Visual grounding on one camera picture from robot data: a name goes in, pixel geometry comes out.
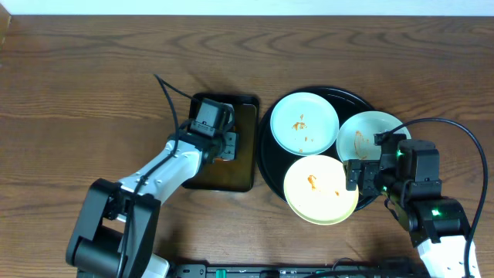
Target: round tray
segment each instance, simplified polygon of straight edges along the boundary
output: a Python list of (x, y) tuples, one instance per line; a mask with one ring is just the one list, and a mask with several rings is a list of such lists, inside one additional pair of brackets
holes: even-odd
[[(329, 103), (331, 103), (340, 119), (340, 127), (353, 115), (365, 111), (374, 110), (372, 105), (361, 97), (336, 87), (310, 86), (295, 90), (292, 93), (299, 92), (315, 93), (316, 95), (321, 96)], [(283, 201), (286, 202), (285, 195), (283, 193), (283, 179), (285, 178), (285, 173), (295, 161), (303, 157), (285, 151), (281, 146), (278, 145), (272, 135), (269, 121), (271, 118), (272, 110), (274, 109), (278, 101), (276, 101), (276, 103), (274, 103), (268, 109), (264, 117), (262, 117), (261, 123), (259, 125), (259, 138), (257, 143), (256, 160), (259, 170), (261, 171), (261, 175), (268, 186)], [(336, 158), (339, 161), (340, 159), (337, 153), (336, 142), (329, 149), (321, 153), (321, 155), (327, 155), (332, 158)], [(359, 202), (355, 210), (357, 211), (359, 209), (362, 209), (366, 205), (370, 204), (373, 200), (375, 200), (375, 198), (359, 197)]]

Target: wooden table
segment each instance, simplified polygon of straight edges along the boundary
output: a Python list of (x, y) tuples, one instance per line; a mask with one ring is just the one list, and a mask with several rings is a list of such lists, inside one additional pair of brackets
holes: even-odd
[[(340, 86), (403, 121), (458, 120), (494, 170), (493, 26), (492, 18), (14, 17), (0, 53), (0, 276), (74, 277), (64, 256), (88, 187), (139, 169), (172, 131), (152, 73), (188, 93), (255, 94), (261, 115), (298, 87)], [(173, 101), (182, 121), (189, 102)], [(472, 220), (482, 185), (473, 143), (446, 124), (410, 130), (437, 144), (443, 195)], [(418, 259), (383, 201), (338, 225), (312, 225), (256, 169), (247, 193), (177, 190), (154, 251), (179, 263)], [(475, 234), (484, 277), (494, 276), (493, 201), (490, 193)]]

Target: white background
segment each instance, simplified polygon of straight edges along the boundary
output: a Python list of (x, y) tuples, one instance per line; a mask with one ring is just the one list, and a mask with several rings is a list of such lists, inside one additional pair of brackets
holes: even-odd
[(12, 15), (494, 15), (494, 0), (0, 0)]

